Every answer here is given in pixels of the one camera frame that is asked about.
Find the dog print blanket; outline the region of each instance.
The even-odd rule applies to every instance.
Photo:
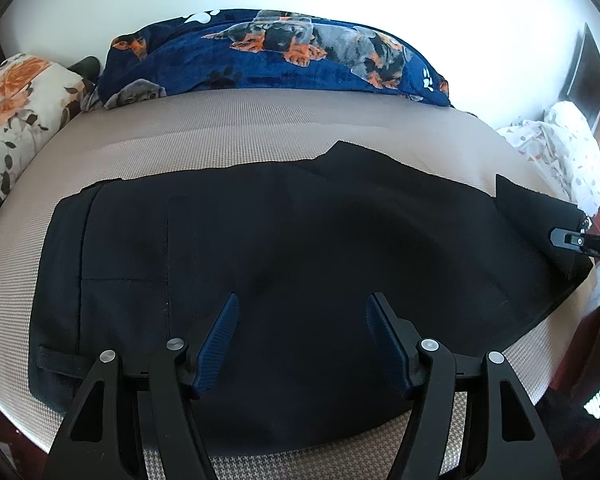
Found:
[[[358,90],[450,106],[447,81],[386,32],[294,12],[232,9],[113,40],[83,109],[221,88]]]

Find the gray mesh surface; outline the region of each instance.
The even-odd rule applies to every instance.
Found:
[[[483,122],[397,96],[222,90],[81,114],[33,160],[0,210],[0,409],[49,450],[61,417],[29,392],[27,345],[40,251],[62,197],[106,178],[313,158],[337,140],[492,196],[496,173],[552,194],[531,165]],[[547,388],[595,285],[592,273],[561,307],[505,352],[534,402]],[[457,397],[443,470],[458,462],[465,401]],[[403,415],[359,436],[309,450],[215,458],[214,465],[224,479],[381,479],[406,421]],[[146,456],[151,478],[160,478],[155,454]]]

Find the floral pillow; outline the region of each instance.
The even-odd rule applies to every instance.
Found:
[[[91,82],[39,57],[17,54],[0,65],[0,204],[91,89]]]

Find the orange flower print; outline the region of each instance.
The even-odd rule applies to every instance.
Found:
[[[51,65],[47,60],[30,57],[0,75],[0,98],[9,99],[22,90],[35,76]]]
[[[11,99],[5,99],[0,103],[0,126],[2,126],[7,119],[13,117],[19,110],[24,108],[24,105],[27,104],[28,97],[26,92],[20,92]]]

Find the black garment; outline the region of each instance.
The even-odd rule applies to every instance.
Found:
[[[101,351],[161,348],[234,291],[238,329],[218,383],[194,403],[211,454],[378,426],[408,403],[368,334],[369,294],[384,292],[423,336],[481,356],[528,332],[591,269],[548,238],[579,229],[576,206],[503,177],[497,187],[492,199],[345,142],[314,160],[94,184],[58,204],[46,234],[30,389],[66,410],[69,376]]]

